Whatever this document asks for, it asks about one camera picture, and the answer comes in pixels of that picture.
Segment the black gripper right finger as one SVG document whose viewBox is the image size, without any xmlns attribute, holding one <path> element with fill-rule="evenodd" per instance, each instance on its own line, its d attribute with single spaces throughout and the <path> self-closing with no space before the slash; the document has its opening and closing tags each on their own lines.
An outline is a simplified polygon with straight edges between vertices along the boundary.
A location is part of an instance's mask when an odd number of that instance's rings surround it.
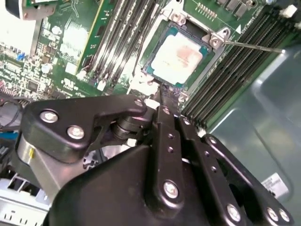
<svg viewBox="0 0 301 226">
<path fill-rule="evenodd" d="M 199 137 L 171 98 L 180 132 L 186 206 L 173 226 L 291 226 L 285 207 L 213 135 Z"/>
</svg>

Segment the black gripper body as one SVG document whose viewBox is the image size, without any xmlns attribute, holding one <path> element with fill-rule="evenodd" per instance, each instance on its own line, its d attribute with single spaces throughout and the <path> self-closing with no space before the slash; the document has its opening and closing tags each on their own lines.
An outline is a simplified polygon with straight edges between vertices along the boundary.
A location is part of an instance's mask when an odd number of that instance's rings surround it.
<svg viewBox="0 0 301 226">
<path fill-rule="evenodd" d="M 50 226 L 221 226 L 222 220 L 199 191 L 192 167 L 183 163 L 185 203 L 172 219 L 146 205 L 150 149 L 131 148 L 69 181 L 48 213 Z"/>
</svg>

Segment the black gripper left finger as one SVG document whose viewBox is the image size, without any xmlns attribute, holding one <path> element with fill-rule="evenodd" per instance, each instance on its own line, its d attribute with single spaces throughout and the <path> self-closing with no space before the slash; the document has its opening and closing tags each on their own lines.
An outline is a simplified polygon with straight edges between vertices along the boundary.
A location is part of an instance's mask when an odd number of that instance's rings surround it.
<svg viewBox="0 0 301 226">
<path fill-rule="evenodd" d="M 21 122 L 21 159 L 51 201 L 69 181 L 131 148 L 150 149 L 144 199 L 152 212 L 184 206 L 181 142 L 171 110 L 173 90 L 39 101 Z"/>
</svg>

